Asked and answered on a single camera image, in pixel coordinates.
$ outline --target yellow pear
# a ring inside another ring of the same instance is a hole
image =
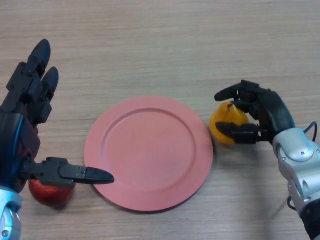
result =
[[[231,102],[222,103],[219,108],[214,112],[209,121],[209,128],[212,135],[222,144],[231,145],[235,141],[224,134],[222,134],[216,128],[216,122],[234,123],[236,125],[242,125],[249,123],[248,117],[243,111],[238,109]]]

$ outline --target apple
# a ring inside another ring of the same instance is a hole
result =
[[[28,187],[36,201],[55,209],[61,209],[67,205],[74,192],[74,187],[47,186],[37,179],[29,179]]]

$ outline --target robotic hand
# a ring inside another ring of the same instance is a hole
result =
[[[217,122],[216,128],[236,144],[268,141],[278,159],[281,175],[287,180],[287,204],[297,211],[311,240],[320,240],[320,146],[315,143],[317,124],[306,130],[295,126],[280,96],[259,84],[242,80],[214,96],[216,101],[233,98],[232,103],[249,113],[259,124]],[[306,137],[314,126],[313,139]]]
[[[107,171],[71,165],[65,158],[34,161],[40,147],[37,125],[48,119],[59,79],[55,67],[44,75],[50,53],[49,42],[41,40],[27,62],[16,67],[0,106],[0,240],[20,239],[19,210],[23,200],[19,193],[28,179],[59,187],[114,182]]]

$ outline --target wooden table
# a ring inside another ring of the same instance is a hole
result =
[[[133,96],[172,97],[208,123],[220,104],[215,92],[241,79],[277,91],[305,128],[320,116],[319,12],[317,1],[302,0],[1,0],[1,98],[18,62],[47,38],[48,67],[60,79],[39,127],[37,161],[82,165],[94,121]],[[58,212],[26,187],[21,239],[308,239],[297,214],[283,207],[287,183],[268,143],[217,145],[215,153],[199,192],[160,214],[123,211],[80,184]]]

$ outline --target black cable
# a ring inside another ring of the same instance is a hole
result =
[[[286,204],[288,205],[289,208],[291,208],[292,210],[295,210],[295,211],[296,211],[296,208],[295,208],[294,206],[292,206],[292,205],[290,204],[290,202],[291,202],[291,196],[289,195],[288,198],[287,198],[287,200],[286,200]]]
[[[310,131],[310,129],[314,127],[314,131],[313,131],[313,137],[312,137],[312,141],[316,141],[316,137],[317,137],[317,130],[318,130],[318,126],[317,126],[317,122],[313,121],[312,123],[310,123],[310,125],[303,131],[305,134],[307,132]]]

